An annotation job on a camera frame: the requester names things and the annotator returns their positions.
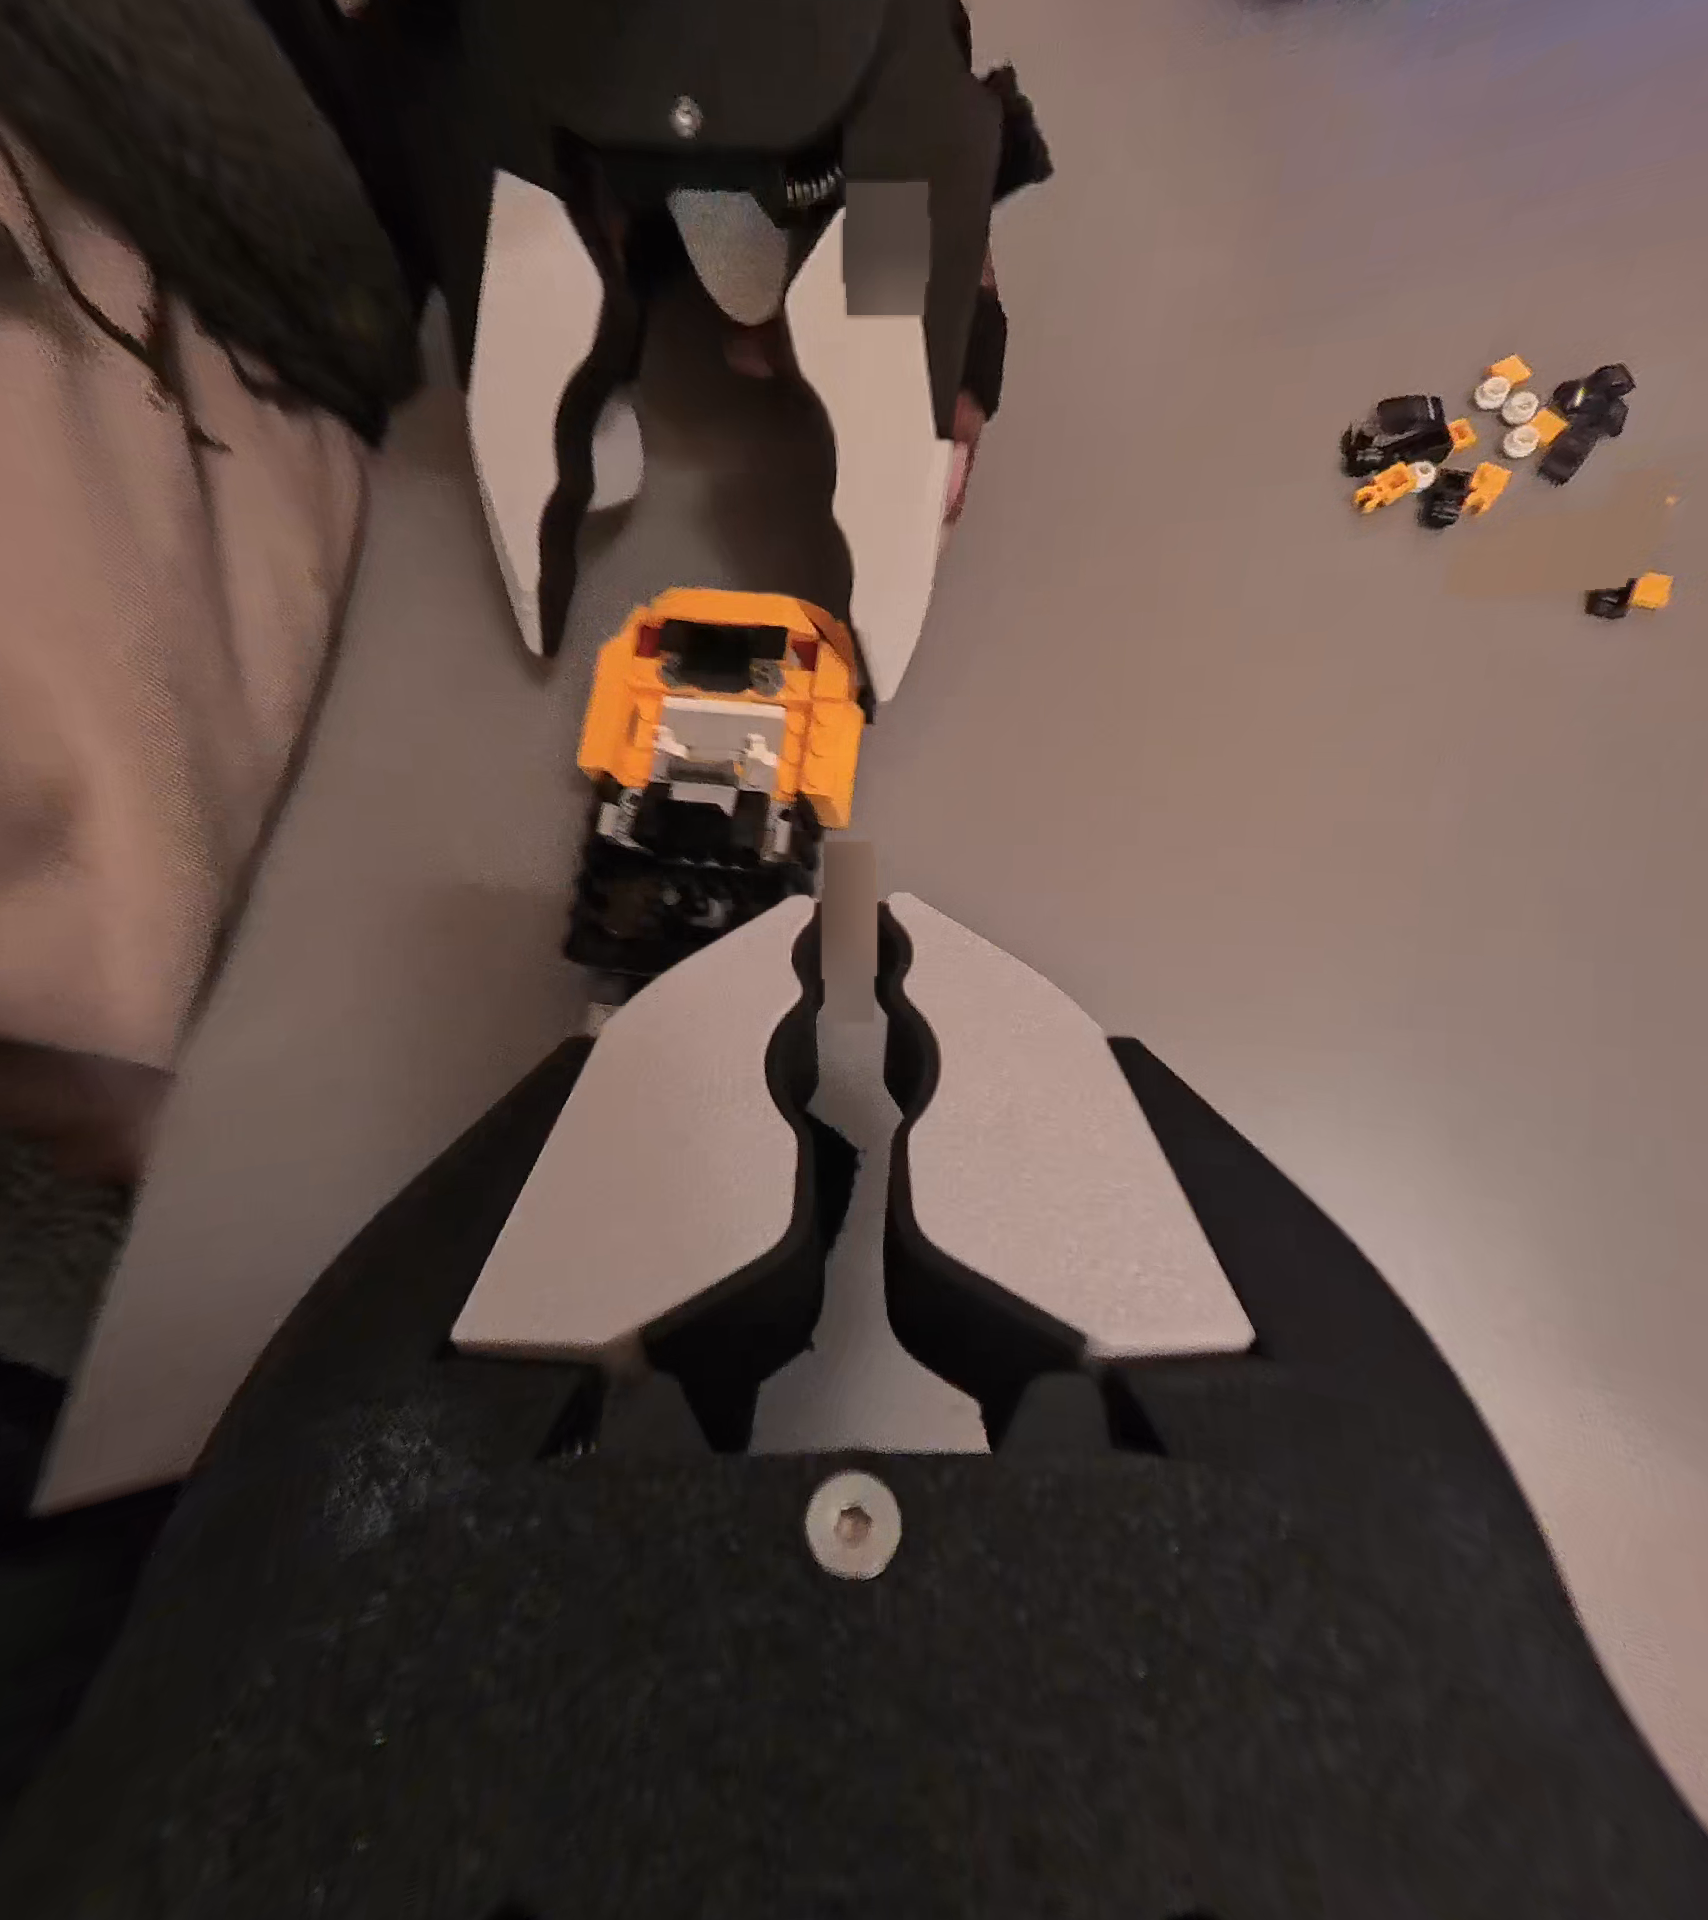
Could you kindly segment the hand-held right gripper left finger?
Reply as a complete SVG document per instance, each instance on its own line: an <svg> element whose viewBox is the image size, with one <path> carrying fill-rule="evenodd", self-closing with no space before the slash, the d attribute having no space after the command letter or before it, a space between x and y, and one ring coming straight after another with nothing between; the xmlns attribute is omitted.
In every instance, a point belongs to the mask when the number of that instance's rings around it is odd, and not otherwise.
<svg viewBox="0 0 1708 1920"><path fill-rule="evenodd" d="M610 1014L451 1327L466 1357L673 1381L746 1452L814 1341L857 1149L814 1114L818 905L795 896Z"/></svg>

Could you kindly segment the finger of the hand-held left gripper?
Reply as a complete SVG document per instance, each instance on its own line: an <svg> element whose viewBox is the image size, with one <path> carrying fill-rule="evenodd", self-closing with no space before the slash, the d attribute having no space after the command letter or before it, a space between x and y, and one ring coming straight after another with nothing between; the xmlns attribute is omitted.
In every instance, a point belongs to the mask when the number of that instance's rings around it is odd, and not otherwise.
<svg viewBox="0 0 1708 1920"><path fill-rule="evenodd" d="M642 492L637 314L550 188L491 180L466 431L496 567L525 650L563 640L589 517Z"/></svg>
<svg viewBox="0 0 1708 1920"><path fill-rule="evenodd" d="M892 703L923 637L951 466L923 330L930 193L849 187L783 295L795 367L831 441L831 521L869 698Z"/></svg>

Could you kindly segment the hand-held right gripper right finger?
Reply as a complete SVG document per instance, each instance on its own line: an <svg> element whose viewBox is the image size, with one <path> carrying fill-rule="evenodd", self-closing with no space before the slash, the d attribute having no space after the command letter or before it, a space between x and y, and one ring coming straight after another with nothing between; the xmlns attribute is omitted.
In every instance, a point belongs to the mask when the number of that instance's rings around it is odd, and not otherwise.
<svg viewBox="0 0 1708 1920"><path fill-rule="evenodd" d="M1256 1330L1105 1031L909 893L877 913L889 1330L979 1414L1034 1381L1244 1359Z"/></svg>

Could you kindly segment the orange and black lego car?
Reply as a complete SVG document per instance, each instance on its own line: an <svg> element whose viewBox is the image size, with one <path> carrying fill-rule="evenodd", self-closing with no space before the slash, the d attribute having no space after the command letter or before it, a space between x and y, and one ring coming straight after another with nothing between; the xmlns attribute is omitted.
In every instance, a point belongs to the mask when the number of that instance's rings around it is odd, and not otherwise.
<svg viewBox="0 0 1708 1920"><path fill-rule="evenodd" d="M628 991L789 901L847 829L873 695L856 637L783 593L667 588L598 650L562 955Z"/></svg>

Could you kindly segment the pile of loose lego pieces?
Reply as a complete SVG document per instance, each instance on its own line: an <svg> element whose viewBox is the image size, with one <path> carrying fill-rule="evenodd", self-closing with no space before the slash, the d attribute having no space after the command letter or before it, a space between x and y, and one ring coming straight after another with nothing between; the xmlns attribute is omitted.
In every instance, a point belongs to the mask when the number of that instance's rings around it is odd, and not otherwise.
<svg viewBox="0 0 1708 1920"><path fill-rule="evenodd" d="M1636 387L1623 363L1606 363L1543 391L1507 354L1480 371L1463 410L1438 394L1381 396L1339 439L1350 508L1373 517L1408 502L1414 526L1446 535L1490 517L1517 484L1561 490L1625 432Z"/></svg>

